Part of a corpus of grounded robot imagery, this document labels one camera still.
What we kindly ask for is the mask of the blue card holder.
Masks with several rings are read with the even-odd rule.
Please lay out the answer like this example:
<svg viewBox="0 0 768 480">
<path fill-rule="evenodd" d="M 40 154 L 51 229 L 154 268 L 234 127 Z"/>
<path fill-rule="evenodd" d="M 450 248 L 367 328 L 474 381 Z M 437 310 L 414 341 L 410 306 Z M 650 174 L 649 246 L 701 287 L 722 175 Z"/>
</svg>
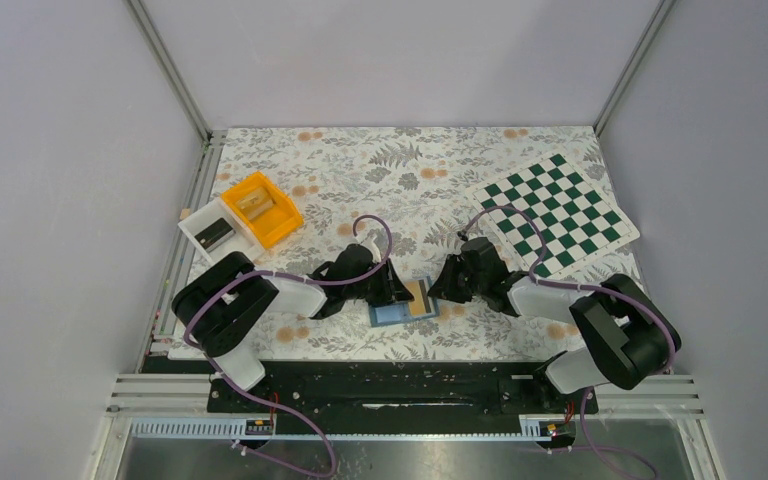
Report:
<svg viewBox="0 0 768 480">
<path fill-rule="evenodd" d="M 416 278 L 416 279 L 426 279 L 428 282 L 428 290 L 429 290 L 431 286 L 431 279 L 428 276 Z M 370 307 L 369 308 L 370 325 L 373 328 L 377 328 L 377 327 L 392 326 L 392 325 L 405 324 L 405 323 L 410 323 L 410 322 L 419 321 L 419 320 L 436 318 L 440 315 L 440 308 L 436 299 L 430 298 L 430 300 L 433 303 L 434 312 L 431 315 L 428 315 L 426 317 L 420 317 L 420 318 L 409 317 L 407 312 L 407 303 L 400 303 L 400 304 L 390 305 L 386 307 L 378 307 L 378 308 Z"/>
</svg>

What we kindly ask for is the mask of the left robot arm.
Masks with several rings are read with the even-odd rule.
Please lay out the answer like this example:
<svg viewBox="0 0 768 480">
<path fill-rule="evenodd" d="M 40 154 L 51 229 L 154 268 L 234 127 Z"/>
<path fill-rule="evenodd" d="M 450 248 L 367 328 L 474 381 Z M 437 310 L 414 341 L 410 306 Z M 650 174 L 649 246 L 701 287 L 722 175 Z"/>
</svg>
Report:
<svg viewBox="0 0 768 480">
<path fill-rule="evenodd" d="M 414 295 L 390 260 L 378 260 L 370 248 L 351 244 L 306 277 L 257 270 L 244 253 L 232 252 L 179 291 L 171 308 L 185 325 L 185 343 L 200 349 L 239 390 L 248 391 L 266 375 L 257 354 L 243 344 L 262 316 L 324 319 L 349 300 L 388 307 L 407 304 Z"/>
</svg>

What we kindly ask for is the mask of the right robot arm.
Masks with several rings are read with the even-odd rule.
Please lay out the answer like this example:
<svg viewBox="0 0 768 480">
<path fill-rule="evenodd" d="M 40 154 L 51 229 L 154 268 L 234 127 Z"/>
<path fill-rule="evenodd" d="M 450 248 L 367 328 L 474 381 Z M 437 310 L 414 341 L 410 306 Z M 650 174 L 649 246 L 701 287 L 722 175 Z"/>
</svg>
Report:
<svg viewBox="0 0 768 480">
<path fill-rule="evenodd" d="M 681 348 L 678 332 L 629 276 L 581 285 L 511 271 L 485 237 L 448 256 L 428 294 L 459 304 L 480 298 L 511 317 L 575 326 L 583 347 L 555 355 L 535 375 L 557 394 L 603 384 L 632 390 L 668 369 Z"/>
</svg>

